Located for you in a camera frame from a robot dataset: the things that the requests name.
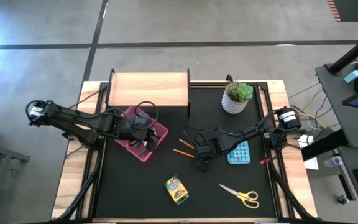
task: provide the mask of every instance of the succulent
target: succulent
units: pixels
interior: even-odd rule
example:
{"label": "succulent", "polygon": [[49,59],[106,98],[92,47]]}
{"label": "succulent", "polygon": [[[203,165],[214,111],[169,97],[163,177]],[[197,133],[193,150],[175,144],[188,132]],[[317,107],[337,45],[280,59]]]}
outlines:
{"label": "succulent", "polygon": [[254,89],[251,86],[239,82],[232,82],[227,88],[227,95],[230,97],[230,99],[240,103],[246,100],[251,100],[253,97],[253,92]]}

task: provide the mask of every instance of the gray floor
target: gray floor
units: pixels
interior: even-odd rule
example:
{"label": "gray floor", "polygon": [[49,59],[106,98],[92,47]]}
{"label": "gray floor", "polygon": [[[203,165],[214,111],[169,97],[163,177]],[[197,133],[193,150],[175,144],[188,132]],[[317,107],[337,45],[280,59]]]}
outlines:
{"label": "gray floor", "polygon": [[[101,3],[0,0],[0,44],[90,44]],[[110,0],[99,43],[354,39],[358,23],[336,22],[325,0]],[[316,66],[335,61],[351,47],[98,49],[89,79],[106,80],[112,67],[140,72],[190,68],[193,80],[221,80],[228,73],[240,79],[282,79],[292,95],[317,83]],[[24,107],[34,99],[74,103],[88,54],[89,49],[0,50],[0,145],[31,154],[27,165],[13,163],[20,176],[4,182],[0,223],[50,218],[67,141],[55,128],[28,126]],[[290,103],[303,106],[314,91]],[[320,94],[307,110],[315,113],[323,99]],[[327,102],[322,111],[328,108]],[[337,123],[333,113],[322,122]],[[343,194],[337,178],[310,179],[310,184],[320,217],[358,223],[358,202],[339,205],[334,199]]]}

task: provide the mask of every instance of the blue silicone tray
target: blue silicone tray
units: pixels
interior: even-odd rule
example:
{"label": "blue silicone tray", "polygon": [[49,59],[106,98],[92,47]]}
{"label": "blue silicone tray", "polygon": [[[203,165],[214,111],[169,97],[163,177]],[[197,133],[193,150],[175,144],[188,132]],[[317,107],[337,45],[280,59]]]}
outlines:
{"label": "blue silicone tray", "polygon": [[240,143],[235,150],[227,155],[230,164],[248,164],[251,162],[249,155],[248,141]]}

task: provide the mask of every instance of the wooden shelf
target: wooden shelf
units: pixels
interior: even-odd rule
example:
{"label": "wooden shelf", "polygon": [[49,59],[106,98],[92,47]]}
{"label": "wooden shelf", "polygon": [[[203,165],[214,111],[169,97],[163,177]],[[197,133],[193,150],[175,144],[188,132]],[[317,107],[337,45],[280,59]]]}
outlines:
{"label": "wooden shelf", "polygon": [[116,72],[113,74],[109,97],[110,106],[135,106],[142,101],[151,101],[156,106],[187,106],[188,74],[186,72]]}

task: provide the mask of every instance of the yellow crayon box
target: yellow crayon box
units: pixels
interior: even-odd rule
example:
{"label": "yellow crayon box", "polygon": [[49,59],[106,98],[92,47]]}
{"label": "yellow crayon box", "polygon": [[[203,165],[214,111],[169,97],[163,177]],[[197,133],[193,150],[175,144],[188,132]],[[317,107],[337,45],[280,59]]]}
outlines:
{"label": "yellow crayon box", "polygon": [[189,193],[186,190],[185,186],[183,186],[182,182],[180,182],[177,176],[172,177],[164,184],[167,188],[169,194],[171,195],[173,201],[180,205],[186,199],[188,199]]}

